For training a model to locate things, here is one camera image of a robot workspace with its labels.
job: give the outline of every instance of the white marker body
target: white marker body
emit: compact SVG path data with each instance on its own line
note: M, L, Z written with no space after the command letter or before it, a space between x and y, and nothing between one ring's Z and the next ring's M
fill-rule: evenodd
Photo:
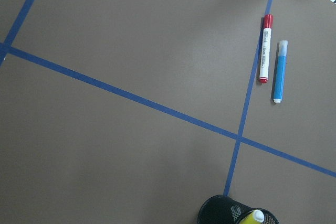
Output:
M271 49L271 28L264 28L261 47L260 75L259 79L268 80L269 52Z

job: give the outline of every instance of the yellow marker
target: yellow marker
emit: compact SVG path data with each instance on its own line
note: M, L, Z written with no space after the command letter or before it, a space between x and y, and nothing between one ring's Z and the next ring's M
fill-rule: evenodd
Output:
M260 210L254 210L239 224L260 224L264 221L265 216Z

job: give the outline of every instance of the red marker cap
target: red marker cap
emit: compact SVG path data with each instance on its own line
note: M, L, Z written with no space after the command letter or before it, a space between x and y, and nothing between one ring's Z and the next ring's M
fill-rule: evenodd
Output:
M262 77L262 78L259 78L259 81L264 84L264 83L267 83L268 78Z
M273 15L272 14L265 15L264 28L271 28L272 29L272 25L273 25Z

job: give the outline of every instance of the black mesh pencil cup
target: black mesh pencil cup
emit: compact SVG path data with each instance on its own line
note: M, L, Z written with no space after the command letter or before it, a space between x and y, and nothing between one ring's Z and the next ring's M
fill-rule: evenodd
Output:
M279 224L269 211L245 206L224 195L213 196L203 204L198 213L197 224L239 224L256 209L265 216L263 224Z

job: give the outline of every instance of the blue marker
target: blue marker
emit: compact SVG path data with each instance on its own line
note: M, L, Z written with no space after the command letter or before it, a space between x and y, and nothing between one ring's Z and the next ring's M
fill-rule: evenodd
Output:
M274 103L280 103L282 101L283 88L285 83L285 70L286 70L286 57L287 57L287 40L281 40L279 42L279 56L278 56L278 67L277 76L275 79Z

